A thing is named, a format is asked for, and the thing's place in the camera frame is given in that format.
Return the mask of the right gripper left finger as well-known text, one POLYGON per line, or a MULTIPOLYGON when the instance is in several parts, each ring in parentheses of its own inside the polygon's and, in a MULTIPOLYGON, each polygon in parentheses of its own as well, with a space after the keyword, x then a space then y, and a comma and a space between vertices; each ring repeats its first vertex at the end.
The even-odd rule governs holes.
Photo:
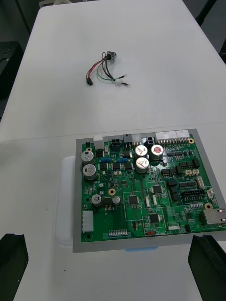
POLYGON ((29 261, 24 235, 5 234, 0 240, 0 300, 12 301, 29 261))

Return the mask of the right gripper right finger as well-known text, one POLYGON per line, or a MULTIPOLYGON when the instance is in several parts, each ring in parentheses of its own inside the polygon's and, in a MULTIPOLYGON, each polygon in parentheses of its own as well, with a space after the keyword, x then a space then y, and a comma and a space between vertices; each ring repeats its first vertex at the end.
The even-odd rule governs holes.
POLYGON ((188 263, 203 301, 226 300, 226 253, 213 236, 193 236, 188 263))

